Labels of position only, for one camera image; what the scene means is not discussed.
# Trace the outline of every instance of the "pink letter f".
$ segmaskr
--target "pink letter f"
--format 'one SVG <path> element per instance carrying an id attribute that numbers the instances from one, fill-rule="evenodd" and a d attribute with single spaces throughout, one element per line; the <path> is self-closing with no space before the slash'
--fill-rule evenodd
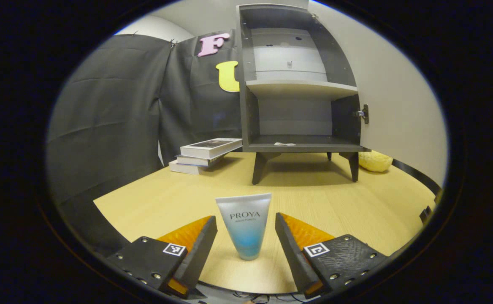
<path id="1" fill-rule="evenodd" d="M 224 39 L 228 38 L 230 38 L 228 33 L 221 33 L 219 35 L 201 38 L 200 41 L 202 42 L 202 50 L 198 54 L 198 57 L 218 52 L 218 49 L 214 48 L 214 46 L 218 48 L 221 47 L 224 44 Z"/>

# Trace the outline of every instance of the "white and blue tube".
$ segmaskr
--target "white and blue tube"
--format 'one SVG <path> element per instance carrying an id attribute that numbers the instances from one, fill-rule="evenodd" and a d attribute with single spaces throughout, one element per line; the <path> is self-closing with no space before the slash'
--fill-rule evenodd
<path id="1" fill-rule="evenodd" d="M 243 260 L 260 255 L 270 202 L 270 193 L 216 198 L 231 241 Z"/>

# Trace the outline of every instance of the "cabinet leg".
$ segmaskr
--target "cabinet leg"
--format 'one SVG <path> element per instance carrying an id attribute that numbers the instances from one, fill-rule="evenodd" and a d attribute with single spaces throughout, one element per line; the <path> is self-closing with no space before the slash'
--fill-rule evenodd
<path id="1" fill-rule="evenodd" d="M 254 173 L 252 174 L 252 184 L 255 185 L 262 179 L 262 172 L 265 164 L 271 158 L 279 156 L 279 152 L 256 152 L 256 161 L 254 162 Z"/>
<path id="2" fill-rule="evenodd" d="M 351 180 L 356 182 L 359 179 L 359 152 L 340 152 L 339 154 L 348 160 Z"/>

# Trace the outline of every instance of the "foam letter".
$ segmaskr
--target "foam letter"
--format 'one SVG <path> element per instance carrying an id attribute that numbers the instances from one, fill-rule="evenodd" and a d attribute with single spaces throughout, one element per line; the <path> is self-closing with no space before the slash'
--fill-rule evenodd
<path id="1" fill-rule="evenodd" d="M 237 61 L 226 61 L 216 65 L 218 69 L 218 84 L 227 92 L 239 92 L 239 81 L 235 80 Z"/>
<path id="2" fill-rule="evenodd" d="M 230 38 L 228 33 L 221 33 L 219 35 L 201 38 L 200 41 L 202 42 L 202 50 L 198 54 L 198 57 L 218 52 L 218 49 L 216 49 L 215 46 L 217 48 L 221 47 L 224 44 L 224 39 L 228 38 Z"/>

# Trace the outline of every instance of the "door hinge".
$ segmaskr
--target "door hinge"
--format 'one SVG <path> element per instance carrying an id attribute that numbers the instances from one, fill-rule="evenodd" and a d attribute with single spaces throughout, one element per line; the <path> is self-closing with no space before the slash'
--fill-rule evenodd
<path id="1" fill-rule="evenodd" d="M 361 111 L 353 112 L 356 117 L 362 117 L 365 120 L 365 125 L 368 125 L 368 104 L 363 104 L 363 109 Z"/>

